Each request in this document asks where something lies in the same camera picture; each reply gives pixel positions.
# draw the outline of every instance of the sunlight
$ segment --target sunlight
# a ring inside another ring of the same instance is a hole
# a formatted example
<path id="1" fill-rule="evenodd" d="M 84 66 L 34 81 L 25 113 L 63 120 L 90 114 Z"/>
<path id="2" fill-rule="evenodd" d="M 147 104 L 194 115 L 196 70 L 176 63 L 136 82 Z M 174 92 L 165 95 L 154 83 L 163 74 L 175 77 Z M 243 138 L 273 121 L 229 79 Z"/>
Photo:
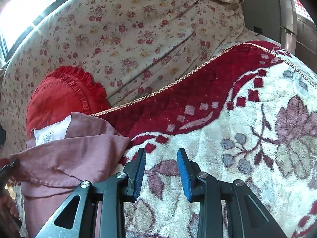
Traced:
<path id="1" fill-rule="evenodd" d="M 0 14 L 0 29 L 8 50 L 28 26 L 56 0 L 11 0 Z"/>

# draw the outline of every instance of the red ruffled pillow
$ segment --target red ruffled pillow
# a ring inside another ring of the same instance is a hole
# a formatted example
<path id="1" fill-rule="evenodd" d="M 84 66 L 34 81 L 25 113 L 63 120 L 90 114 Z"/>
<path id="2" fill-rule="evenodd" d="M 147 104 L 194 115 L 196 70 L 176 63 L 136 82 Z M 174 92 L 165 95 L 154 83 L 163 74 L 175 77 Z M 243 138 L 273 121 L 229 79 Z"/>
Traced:
<path id="1" fill-rule="evenodd" d="M 98 113 L 110 108 L 106 90 L 82 68 L 60 66 L 33 92 L 26 110 L 26 130 L 42 129 L 64 120 L 71 112 Z"/>

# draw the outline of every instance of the gray dot pattern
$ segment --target gray dot pattern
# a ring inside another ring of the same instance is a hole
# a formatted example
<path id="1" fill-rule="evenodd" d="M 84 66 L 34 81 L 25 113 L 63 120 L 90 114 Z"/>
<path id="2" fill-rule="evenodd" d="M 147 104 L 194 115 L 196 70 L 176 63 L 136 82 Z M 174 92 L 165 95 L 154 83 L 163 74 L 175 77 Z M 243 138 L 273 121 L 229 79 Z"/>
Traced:
<path id="1" fill-rule="evenodd" d="M 294 74 L 293 74 L 291 71 L 289 71 L 289 70 L 287 70 L 287 71 L 285 71 L 285 72 L 283 73 L 283 77 L 284 77 L 284 78 L 287 78 L 287 79 L 292 79 L 293 76 L 294 76 Z"/>
<path id="2" fill-rule="evenodd" d="M 233 143 L 232 140 L 223 139 L 223 140 L 220 142 L 220 145 L 221 145 L 224 149 L 232 149 L 233 146 L 234 146 L 234 143 Z"/>
<path id="3" fill-rule="evenodd" d="M 248 175 L 252 172 L 251 164 L 248 160 L 242 158 L 238 163 L 238 170 L 240 173 Z"/>
<path id="4" fill-rule="evenodd" d="M 300 81 L 299 82 L 299 85 L 304 89 L 304 90 L 308 90 L 308 88 L 307 88 L 307 84 L 305 83 L 305 82 L 302 82 L 302 81 Z"/>
<path id="5" fill-rule="evenodd" d="M 222 160 L 225 167 L 230 167 L 235 162 L 233 156 L 231 156 L 230 154 L 224 154 Z"/>
<path id="6" fill-rule="evenodd" d="M 235 135 L 235 139 L 236 139 L 236 142 L 238 142 L 240 145 L 244 145 L 245 142 L 247 141 L 247 137 L 243 133 L 237 133 Z"/>

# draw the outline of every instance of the ruffle trim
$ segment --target ruffle trim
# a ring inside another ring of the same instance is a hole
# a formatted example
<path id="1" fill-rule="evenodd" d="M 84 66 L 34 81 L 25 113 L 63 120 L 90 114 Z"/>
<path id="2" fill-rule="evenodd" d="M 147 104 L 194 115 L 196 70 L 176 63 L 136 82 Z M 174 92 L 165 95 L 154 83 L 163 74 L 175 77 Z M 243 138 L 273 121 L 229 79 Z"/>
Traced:
<path id="1" fill-rule="evenodd" d="M 28 109 L 29 105 L 33 100 L 33 95 L 37 94 L 39 87 L 49 78 L 49 77 L 55 77 L 56 79 L 60 79 L 64 81 L 66 84 L 70 86 L 70 88 L 76 93 L 80 100 L 80 104 L 82 106 L 84 114 L 92 114 L 97 112 L 92 112 L 89 108 L 89 104 L 87 101 L 87 98 L 80 86 L 76 84 L 76 82 L 72 79 L 72 77 L 76 77 L 79 79 L 85 87 L 89 90 L 91 94 L 94 96 L 94 100 L 96 104 L 100 105 L 100 111 L 107 110 L 110 108 L 110 106 L 105 105 L 105 101 L 107 103 L 106 97 L 107 93 L 104 87 L 100 83 L 96 83 L 93 81 L 92 75 L 88 72 L 85 72 L 80 67 L 73 67 L 73 66 L 60 66 L 56 70 L 48 73 L 45 78 L 41 81 L 41 83 L 37 86 L 35 91 L 33 92 L 31 99 L 28 103 L 28 106 L 26 108 L 26 117 L 25 117 L 25 123 L 28 124 Z"/>

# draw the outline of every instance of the black bracket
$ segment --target black bracket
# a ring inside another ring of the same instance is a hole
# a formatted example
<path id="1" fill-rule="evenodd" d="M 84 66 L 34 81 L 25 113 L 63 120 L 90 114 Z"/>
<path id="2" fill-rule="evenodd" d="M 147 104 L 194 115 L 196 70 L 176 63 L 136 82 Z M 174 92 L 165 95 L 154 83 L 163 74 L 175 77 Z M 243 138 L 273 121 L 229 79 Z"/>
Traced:
<path id="1" fill-rule="evenodd" d="M 278 223 L 242 180 L 219 181 L 189 161 L 185 149 L 177 152 L 184 194 L 200 202 L 197 238 L 222 238 L 221 200 L 226 201 L 229 238 L 286 238 Z"/>
<path id="2" fill-rule="evenodd" d="M 146 162 L 144 149 L 122 172 L 106 181 L 81 182 L 53 213 L 36 238 L 95 236 L 98 202 L 102 201 L 100 238 L 126 238 L 123 202 L 135 202 L 140 195 Z"/>

